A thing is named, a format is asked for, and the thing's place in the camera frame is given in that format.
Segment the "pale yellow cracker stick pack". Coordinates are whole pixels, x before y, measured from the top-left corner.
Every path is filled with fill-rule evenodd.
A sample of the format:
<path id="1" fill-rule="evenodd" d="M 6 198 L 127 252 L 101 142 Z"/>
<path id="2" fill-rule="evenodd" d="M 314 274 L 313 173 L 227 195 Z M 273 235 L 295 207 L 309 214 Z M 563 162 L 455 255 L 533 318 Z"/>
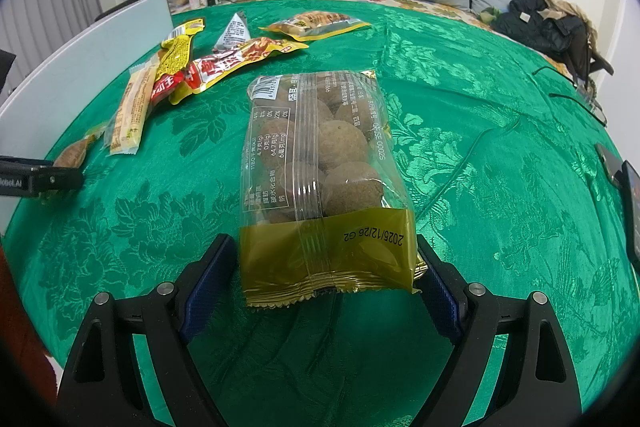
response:
<path id="1" fill-rule="evenodd" d="M 111 156 L 137 153 L 158 66 L 160 58 L 154 53 L 143 64 L 129 69 L 127 86 L 105 132 L 104 146 Z"/>

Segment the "yellow red chicken snack pouch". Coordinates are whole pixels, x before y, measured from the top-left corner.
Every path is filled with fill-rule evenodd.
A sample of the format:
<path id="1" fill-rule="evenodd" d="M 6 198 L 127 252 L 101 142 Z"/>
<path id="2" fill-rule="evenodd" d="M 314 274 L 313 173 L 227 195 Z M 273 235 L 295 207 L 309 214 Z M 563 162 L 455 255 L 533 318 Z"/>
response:
<path id="1" fill-rule="evenodd" d="M 265 60 L 274 54 L 288 54 L 307 49 L 306 43 L 288 39 L 258 37 L 232 49 L 194 58 L 186 68 L 183 82 L 168 96 L 171 105 L 178 105 L 192 94 L 200 94 L 215 86 L 240 68 Z"/>

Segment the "grey triangular snack packet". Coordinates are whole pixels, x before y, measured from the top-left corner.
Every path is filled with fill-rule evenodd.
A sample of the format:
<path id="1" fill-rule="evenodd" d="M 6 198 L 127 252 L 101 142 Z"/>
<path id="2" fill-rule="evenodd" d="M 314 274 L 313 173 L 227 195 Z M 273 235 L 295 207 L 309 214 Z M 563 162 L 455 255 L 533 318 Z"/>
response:
<path id="1" fill-rule="evenodd" d="M 240 46 L 250 40 L 250 31 L 248 30 L 247 19 L 243 11 L 235 12 L 227 27 L 216 41 L 213 51 L 224 52 L 229 51 L 236 46 Z"/>

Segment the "clear bag of brown balls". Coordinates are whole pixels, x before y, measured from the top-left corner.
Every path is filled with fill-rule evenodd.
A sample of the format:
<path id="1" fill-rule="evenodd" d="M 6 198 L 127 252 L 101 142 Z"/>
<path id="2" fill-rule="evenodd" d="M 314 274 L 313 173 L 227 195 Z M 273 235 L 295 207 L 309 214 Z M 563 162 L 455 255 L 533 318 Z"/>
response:
<path id="1" fill-rule="evenodd" d="M 247 304 L 286 307 L 322 291 L 412 291 L 425 265 L 375 73 L 260 76 L 247 95 Z"/>

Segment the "yellow red long snack packet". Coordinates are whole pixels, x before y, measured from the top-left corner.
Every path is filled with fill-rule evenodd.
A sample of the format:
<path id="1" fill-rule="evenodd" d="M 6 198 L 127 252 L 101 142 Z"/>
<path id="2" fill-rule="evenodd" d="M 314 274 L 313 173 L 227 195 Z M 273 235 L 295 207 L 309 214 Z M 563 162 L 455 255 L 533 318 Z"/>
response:
<path id="1" fill-rule="evenodd" d="M 186 68 L 191 61 L 192 40 L 204 29 L 203 17 L 187 20 L 176 26 L 160 44 L 160 64 L 150 98 L 152 106 L 168 98 L 186 78 Z"/>

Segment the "yellow bag of round snacks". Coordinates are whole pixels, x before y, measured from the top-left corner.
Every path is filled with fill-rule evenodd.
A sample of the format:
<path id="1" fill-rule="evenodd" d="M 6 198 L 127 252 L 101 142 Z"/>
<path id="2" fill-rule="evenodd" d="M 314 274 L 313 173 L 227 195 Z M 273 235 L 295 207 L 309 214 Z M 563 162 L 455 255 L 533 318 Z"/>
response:
<path id="1" fill-rule="evenodd" d="M 263 31 L 285 35 L 298 42 L 316 41 L 368 27 L 369 23 L 342 13 L 308 11 L 262 27 Z"/>

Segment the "white cardboard box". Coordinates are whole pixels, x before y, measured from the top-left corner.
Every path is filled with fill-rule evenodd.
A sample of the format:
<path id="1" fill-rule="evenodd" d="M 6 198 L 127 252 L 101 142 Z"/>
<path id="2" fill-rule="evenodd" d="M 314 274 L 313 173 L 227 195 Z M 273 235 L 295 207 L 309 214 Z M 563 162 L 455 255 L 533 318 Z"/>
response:
<path id="1" fill-rule="evenodd" d="M 139 0 L 98 20 L 41 63 L 1 106 L 1 157 L 47 160 L 82 110 L 172 31 L 167 0 Z M 1 231 L 22 198 L 1 195 Z"/>

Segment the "black smartphone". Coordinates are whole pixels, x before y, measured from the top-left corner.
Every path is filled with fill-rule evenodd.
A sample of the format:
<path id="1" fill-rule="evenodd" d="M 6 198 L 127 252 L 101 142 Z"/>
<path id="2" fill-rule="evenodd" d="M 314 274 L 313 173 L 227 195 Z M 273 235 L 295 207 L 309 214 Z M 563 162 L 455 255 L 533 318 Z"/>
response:
<path id="1" fill-rule="evenodd" d="M 628 160 L 622 165 L 622 197 L 624 204 L 627 255 L 634 269 L 640 271 L 640 179 Z"/>

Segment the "floral patterned bedsheet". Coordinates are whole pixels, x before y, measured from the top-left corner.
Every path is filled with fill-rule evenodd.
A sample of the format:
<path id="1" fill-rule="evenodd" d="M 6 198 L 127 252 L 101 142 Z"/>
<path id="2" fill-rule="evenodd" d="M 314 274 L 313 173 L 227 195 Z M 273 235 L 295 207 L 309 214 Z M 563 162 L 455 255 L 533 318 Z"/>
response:
<path id="1" fill-rule="evenodd" d="M 243 11 L 250 38 L 291 37 L 263 31 L 262 27 L 308 11 L 326 11 L 357 17 L 368 27 L 344 35 L 307 41 L 318 68 L 374 68 L 429 86 L 460 83 L 510 82 L 532 76 L 566 79 L 566 66 L 526 46 L 515 43 L 469 12 L 442 4 L 416 0 L 239 0 L 235 3 L 181 9 L 171 14 L 179 25 L 203 17 L 205 29 L 198 34 L 200 54 L 213 52 L 232 15 Z"/>

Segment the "black jacket pile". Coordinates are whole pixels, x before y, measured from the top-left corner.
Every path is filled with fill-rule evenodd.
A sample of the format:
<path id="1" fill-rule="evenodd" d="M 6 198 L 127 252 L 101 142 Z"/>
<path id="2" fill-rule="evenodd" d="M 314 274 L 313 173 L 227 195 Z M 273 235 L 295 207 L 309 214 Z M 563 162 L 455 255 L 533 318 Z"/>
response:
<path id="1" fill-rule="evenodd" d="M 593 72 L 614 75 L 598 50 L 598 32 L 586 12 L 564 0 L 511 0 L 491 28 L 563 63 L 574 78 L 588 80 Z"/>

